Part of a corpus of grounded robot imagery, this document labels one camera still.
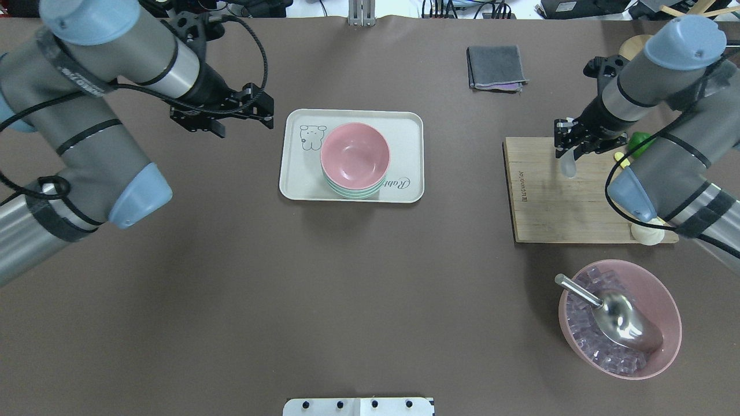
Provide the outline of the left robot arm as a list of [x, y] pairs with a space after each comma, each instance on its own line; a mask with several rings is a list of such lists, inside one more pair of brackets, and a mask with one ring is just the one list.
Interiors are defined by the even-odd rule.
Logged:
[[2, 285], [101, 224], [126, 229], [172, 198], [159, 168], [104, 100], [129, 89], [168, 103], [191, 132], [224, 137], [220, 119], [274, 127], [265, 85], [233, 90], [205, 61], [231, 15], [157, 19], [137, 1], [42, 1], [34, 37], [2, 54], [2, 128], [39, 132], [64, 169], [2, 202]]

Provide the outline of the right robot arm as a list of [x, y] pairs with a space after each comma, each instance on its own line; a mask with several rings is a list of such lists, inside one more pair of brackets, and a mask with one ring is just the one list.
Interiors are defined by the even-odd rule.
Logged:
[[575, 161], [627, 142], [627, 130], [661, 103], [680, 115], [642, 143], [644, 153], [605, 183], [619, 215], [665, 228], [738, 259], [738, 199], [706, 171], [738, 149], [738, 68], [724, 55], [727, 38], [700, 15], [669, 21], [634, 58], [600, 61], [589, 76], [599, 92], [574, 120], [554, 123], [555, 156]]

